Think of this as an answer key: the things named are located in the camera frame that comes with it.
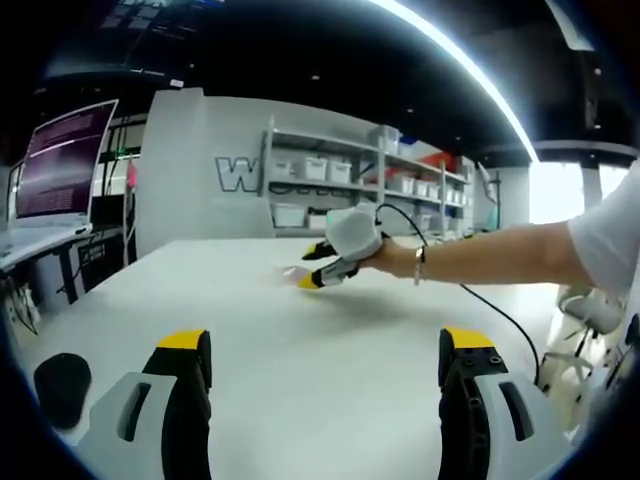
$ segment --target black ceiling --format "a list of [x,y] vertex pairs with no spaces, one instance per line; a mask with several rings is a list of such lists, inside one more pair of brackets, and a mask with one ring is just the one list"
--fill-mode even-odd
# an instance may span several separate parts
[[[634,143],[634,122],[606,59],[570,50],[543,0],[401,3],[481,66],[534,142]],[[24,109],[32,123],[109,95],[123,100],[123,113],[138,113],[155,89],[180,79],[207,95],[294,102],[393,125],[472,158],[518,142],[459,64],[368,0],[101,3],[68,29],[44,76]],[[588,82],[599,129],[585,122]],[[522,152],[511,157],[527,160]],[[504,154],[493,161],[505,162]]]

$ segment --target human hand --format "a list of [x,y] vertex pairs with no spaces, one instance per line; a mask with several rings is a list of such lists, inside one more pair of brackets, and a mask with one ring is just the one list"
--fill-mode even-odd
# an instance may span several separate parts
[[375,268],[398,278],[413,277],[415,272],[415,249],[398,245],[386,238],[380,250],[360,262],[361,268]]

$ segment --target white storage box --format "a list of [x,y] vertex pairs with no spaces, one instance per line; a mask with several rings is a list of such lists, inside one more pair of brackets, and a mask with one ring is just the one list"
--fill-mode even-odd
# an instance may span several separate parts
[[462,228],[462,222],[459,218],[448,218],[447,230],[457,232]]
[[445,191],[445,195],[446,196],[444,198],[444,201],[447,202],[447,203],[453,203],[453,194],[454,193],[455,192],[453,190],[451,190],[450,188],[447,188],[446,191]]
[[418,215],[417,225],[421,232],[426,232],[427,230],[429,230],[430,224],[431,224],[431,214],[422,213]]
[[339,160],[329,160],[327,179],[334,183],[349,183],[351,181],[351,164]]
[[276,227],[304,227],[307,213],[302,205],[276,203],[273,205],[273,221]]
[[293,178],[293,162],[291,160],[274,160],[271,177],[275,179]]
[[429,195],[429,182],[416,180],[414,182],[415,194],[418,197],[427,197]]
[[428,193],[431,200],[440,200],[440,185],[429,184]]
[[327,159],[307,157],[302,161],[301,178],[322,182],[327,179]]
[[405,177],[403,175],[395,175],[391,177],[388,182],[389,188],[391,190],[395,190],[396,192],[406,193],[408,195],[413,195],[413,182],[415,179],[410,177]]
[[327,216],[309,215],[309,228],[311,230],[325,230],[327,228]]
[[371,145],[383,148],[386,153],[398,155],[400,131],[387,125],[380,125],[369,132],[367,138]]

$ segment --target computer mouse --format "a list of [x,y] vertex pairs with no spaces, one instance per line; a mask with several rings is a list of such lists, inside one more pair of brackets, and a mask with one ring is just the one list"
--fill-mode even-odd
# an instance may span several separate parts
[[74,353],[45,360],[33,374],[40,408],[55,428],[69,430],[80,421],[91,384],[87,361]]

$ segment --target laptop screen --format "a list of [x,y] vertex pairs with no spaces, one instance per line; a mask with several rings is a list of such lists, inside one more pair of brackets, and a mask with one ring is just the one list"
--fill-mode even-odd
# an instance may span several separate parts
[[56,118],[33,132],[16,199],[16,218],[89,212],[100,147],[117,100]]

